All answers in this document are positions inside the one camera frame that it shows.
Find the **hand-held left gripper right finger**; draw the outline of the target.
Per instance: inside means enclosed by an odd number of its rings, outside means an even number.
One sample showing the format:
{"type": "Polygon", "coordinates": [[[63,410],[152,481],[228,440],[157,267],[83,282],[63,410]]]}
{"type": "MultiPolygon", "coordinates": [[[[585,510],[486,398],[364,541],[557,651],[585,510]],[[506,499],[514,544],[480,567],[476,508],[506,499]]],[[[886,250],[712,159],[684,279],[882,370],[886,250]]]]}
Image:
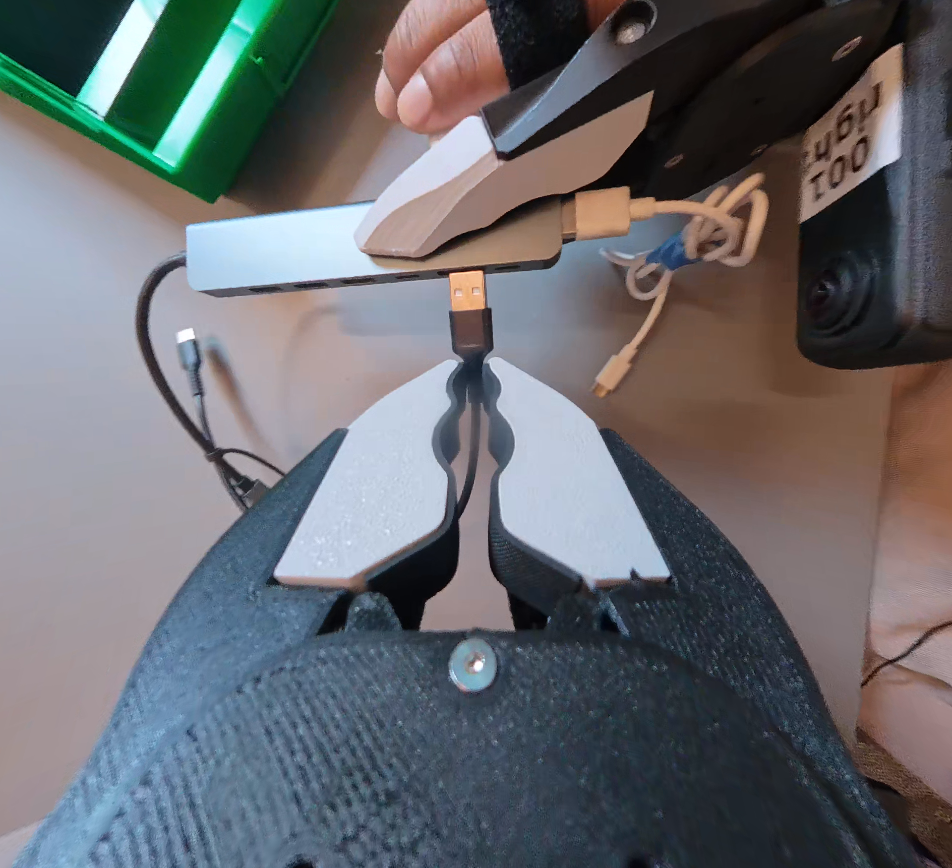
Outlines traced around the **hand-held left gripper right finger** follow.
{"type": "Polygon", "coordinates": [[[569,398],[494,357],[484,365],[492,502],[503,537],[546,576],[606,590],[668,565],[601,432],[569,398]]]}

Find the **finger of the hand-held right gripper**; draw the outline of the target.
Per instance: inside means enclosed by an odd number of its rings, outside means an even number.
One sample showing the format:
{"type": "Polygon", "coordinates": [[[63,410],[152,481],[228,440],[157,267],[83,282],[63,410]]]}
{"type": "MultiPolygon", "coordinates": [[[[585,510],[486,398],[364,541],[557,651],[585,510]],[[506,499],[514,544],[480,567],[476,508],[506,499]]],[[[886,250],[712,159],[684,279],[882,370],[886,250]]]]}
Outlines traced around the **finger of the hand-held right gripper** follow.
{"type": "Polygon", "coordinates": [[[649,120],[653,92],[504,160],[480,116],[463,119],[387,186],[354,239],[368,255],[421,258],[533,200],[599,180],[649,120]]]}

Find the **person's right hand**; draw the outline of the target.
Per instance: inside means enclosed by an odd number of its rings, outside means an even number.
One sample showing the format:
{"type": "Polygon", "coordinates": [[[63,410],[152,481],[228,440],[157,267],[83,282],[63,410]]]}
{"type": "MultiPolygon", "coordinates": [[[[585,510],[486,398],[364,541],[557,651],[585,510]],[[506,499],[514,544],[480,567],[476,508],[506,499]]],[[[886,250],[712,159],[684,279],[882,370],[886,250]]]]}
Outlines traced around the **person's right hand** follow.
{"type": "MultiPolygon", "coordinates": [[[[584,0],[587,34],[625,0],[584,0]]],[[[390,32],[378,111],[414,133],[444,133],[508,89],[485,0],[411,0],[390,32]]]]}

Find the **green plastic bin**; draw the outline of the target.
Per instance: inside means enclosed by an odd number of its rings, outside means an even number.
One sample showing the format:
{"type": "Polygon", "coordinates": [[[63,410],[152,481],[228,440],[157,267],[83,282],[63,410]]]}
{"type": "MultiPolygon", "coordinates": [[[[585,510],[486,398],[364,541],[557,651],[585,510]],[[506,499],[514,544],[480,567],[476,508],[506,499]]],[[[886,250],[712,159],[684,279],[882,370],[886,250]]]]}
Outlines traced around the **green plastic bin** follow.
{"type": "Polygon", "coordinates": [[[2,93],[213,203],[339,2],[1,0],[2,93]]]}

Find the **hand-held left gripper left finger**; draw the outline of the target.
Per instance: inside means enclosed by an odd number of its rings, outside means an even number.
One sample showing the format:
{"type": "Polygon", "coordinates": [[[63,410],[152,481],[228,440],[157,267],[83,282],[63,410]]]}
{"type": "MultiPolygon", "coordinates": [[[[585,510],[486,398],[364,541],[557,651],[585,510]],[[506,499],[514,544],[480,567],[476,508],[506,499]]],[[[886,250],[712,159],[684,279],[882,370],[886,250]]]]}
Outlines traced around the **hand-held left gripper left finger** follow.
{"type": "Polygon", "coordinates": [[[438,429],[456,414],[446,360],[366,409],[344,438],[273,572],[283,586],[368,586],[438,534],[455,497],[438,429]]]}

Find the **person's beige hoodie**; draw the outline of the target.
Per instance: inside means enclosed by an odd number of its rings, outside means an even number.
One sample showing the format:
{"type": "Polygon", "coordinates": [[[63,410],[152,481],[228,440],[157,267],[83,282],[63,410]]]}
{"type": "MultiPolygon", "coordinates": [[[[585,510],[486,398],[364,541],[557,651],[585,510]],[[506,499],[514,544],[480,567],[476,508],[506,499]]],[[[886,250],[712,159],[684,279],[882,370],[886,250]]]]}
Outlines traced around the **person's beige hoodie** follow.
{"type": "Polygon", "coordinates": [[[950,866],[950,362],[896,371],[868,616],[861,767],[926,863],[950,866]]]}

